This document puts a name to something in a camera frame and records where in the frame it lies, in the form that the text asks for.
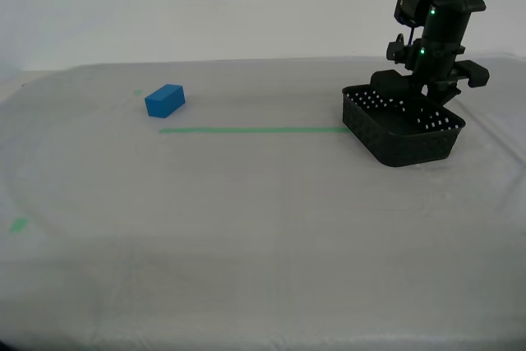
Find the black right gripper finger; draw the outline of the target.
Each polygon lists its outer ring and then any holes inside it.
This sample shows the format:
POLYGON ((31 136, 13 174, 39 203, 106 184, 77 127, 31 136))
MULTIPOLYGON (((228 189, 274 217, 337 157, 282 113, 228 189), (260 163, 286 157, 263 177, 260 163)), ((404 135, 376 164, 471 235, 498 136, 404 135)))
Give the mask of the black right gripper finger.
POLYGON ((411 86, 411 78, 395 70, 375 72, 371 76, 371 88, 382 102, 371 116, 386 131, 394 134, 420 134, 417 106, 423 103, 423 95, 411 86))
POLYGON ((446 104, 461 94, 458 81, 467 80, 470 88, 478 88, 485 86, 489 78, 489 71, 471 60, 455 62, 448 76, 427 84, 427 98, 437 104, 446 104))

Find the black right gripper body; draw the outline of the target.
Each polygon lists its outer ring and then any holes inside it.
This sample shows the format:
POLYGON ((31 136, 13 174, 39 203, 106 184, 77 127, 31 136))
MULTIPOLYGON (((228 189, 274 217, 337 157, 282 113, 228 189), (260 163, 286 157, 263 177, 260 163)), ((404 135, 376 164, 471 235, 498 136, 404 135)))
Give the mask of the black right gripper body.
POLYGON ((423 85, 445 81, 451 75, 457 56, 464 54, 464 52, 465 47, 458 43, 420 39, 417 46, 413 79, 423 85))

